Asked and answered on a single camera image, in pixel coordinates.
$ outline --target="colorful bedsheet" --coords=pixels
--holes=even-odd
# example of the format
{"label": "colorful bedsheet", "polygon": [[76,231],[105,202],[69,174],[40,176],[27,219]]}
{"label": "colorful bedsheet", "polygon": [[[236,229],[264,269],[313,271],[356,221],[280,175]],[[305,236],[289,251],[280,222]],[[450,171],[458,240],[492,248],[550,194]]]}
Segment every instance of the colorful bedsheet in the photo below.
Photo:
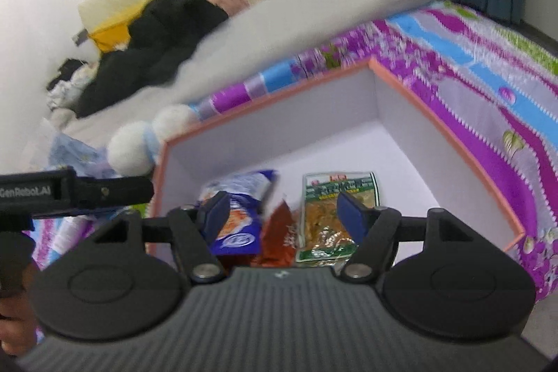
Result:
{"label": "colorful bedsheet", "polygon": [[332,68],[375,58],[420,97],[487,171],[523,223],[512,254],[558,283],[558,59],[451,2],[376,20],[192,105],[201,120]]}

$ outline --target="bed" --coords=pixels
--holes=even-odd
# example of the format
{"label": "bed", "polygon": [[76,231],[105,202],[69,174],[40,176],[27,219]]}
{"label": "bed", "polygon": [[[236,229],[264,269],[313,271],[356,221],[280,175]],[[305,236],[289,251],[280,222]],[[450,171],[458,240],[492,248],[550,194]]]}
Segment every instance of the bed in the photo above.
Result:
{"label": "bed", "polygon": [[[130,1],[87,0],[79,11],[93,28]],[[27,162],[39,169],[89,161],[83,172],[106,175],[102,148],[115,132],[163,107],[190,105],[210,121],[362,62],[391,75],[484,170],[522,226],[506,249],[533,276],[538,298],[550,294],[558,282],[558,61],[447,0],[265,0],[203,39],[172,85],[147,87],[61,132],[41,130],[42,158]],[[39,249],[49,237],[38,231]]]}

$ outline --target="black jacket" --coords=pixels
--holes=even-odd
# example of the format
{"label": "black jacket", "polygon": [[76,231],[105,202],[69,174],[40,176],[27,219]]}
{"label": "black jacket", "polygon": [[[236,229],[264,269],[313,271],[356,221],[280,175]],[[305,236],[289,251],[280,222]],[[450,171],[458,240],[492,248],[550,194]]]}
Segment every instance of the black jacket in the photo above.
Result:
{"label": "black jacket", "polygon": [[128,98],[146,86],[172,81],[200,40],[228,19],[207,0],[152,0],[129,27],[126,51],[102,56],[97,77],[77,102],[77,118]]}

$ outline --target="white fluffy ball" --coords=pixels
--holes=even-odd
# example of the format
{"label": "white fluffy ball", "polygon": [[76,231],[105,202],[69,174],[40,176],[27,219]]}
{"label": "white fluffy ball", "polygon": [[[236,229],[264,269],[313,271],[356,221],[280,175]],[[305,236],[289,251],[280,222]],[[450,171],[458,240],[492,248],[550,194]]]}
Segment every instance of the white fluffy ball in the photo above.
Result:
{"label": "white fluffy ball", "polygon": [[134,122],[121,127],[107,146],[107,158],[111,167],[124,177],[145,175],[153,168],[153,160],[147,150],[144,131],[147,122]]}
{"label": "white fluffy ball", "polygon": [[195,111],[186,105],[171,105],[163,108],[153,119],[151,126],[158,141],[168,141],[179,134],[185,133],[197,122]]}

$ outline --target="white plush toy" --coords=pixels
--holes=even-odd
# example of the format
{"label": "white plush toy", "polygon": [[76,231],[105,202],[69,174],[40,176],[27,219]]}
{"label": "white plush toy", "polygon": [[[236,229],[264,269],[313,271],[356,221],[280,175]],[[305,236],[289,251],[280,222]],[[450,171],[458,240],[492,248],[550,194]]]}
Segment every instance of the white plush toy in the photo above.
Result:
{"label": "white plush toy", "polygon": [[124,177],[145,175],[158,163],[161,145],[187,132],[197,122],[197,115],[189,106],[171,105],[163,108],[151,123],[124,125],[107,146],[108,162]]}

